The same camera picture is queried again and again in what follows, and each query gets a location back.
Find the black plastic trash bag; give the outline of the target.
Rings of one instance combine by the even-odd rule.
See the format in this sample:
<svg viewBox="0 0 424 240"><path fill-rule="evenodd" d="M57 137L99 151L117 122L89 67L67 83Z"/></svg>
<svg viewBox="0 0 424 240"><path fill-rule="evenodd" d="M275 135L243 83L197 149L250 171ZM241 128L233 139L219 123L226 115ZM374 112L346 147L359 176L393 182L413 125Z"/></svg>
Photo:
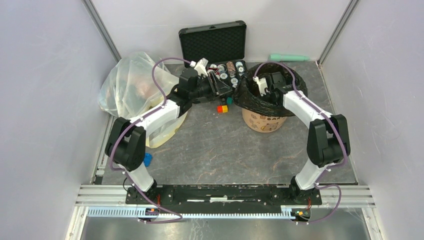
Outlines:
<svg viewBox="0 0 424 240"><path fill-rule="evenodd" d="M232 98L233 102L246 110L258 113L267 117L293 117L295 114L283 107L283 94L267 93L261 96L256 82L253 80L256 70L259 79L265 78L267 84L270 83L272 74L279 73L282 76L282 88L285 92L293 90L293 79L295 79L296 89L308 95L307 84L304 79L292 68L284 68L276 63L266 63L262 67L259 64L251 67L238 82Z"/></svg>

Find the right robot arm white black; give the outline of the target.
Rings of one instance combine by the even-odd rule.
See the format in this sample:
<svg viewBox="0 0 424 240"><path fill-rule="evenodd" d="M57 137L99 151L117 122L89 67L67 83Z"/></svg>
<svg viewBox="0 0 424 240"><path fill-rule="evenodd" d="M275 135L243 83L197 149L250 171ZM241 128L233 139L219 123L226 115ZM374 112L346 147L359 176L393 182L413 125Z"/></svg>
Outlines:
<svg viewBox="0 0 424 240"><path fill-rule="evenodd" d="M288 191L293 203L302 204L319 185L325 171L348 163L351 149L347 119L313 103L280 72L271 73L266 81L266 95L270 101L291 111L308 128L308 159L302 170L292 178Z"/></svg>

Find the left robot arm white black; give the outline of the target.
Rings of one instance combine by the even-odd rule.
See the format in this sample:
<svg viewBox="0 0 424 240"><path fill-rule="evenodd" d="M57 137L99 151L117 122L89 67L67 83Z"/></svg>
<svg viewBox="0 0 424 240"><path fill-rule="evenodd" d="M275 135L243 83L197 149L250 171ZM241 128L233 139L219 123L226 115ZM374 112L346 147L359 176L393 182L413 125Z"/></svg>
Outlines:
<svg viewBox="0 0 424 240"><path fill-rule="evenodd" d="M138 190L138 197L145 204L153 203L157 190L152 187L155 180L144 163L146 140L166 123L183 116L193 104L214 99L224 99L233 92L233 87L218 79L213 72L198 73L193 67L186 68L179 82L166 96L165 102L131 119L119 117L113 123L105 147L105 154Z"/></svg>

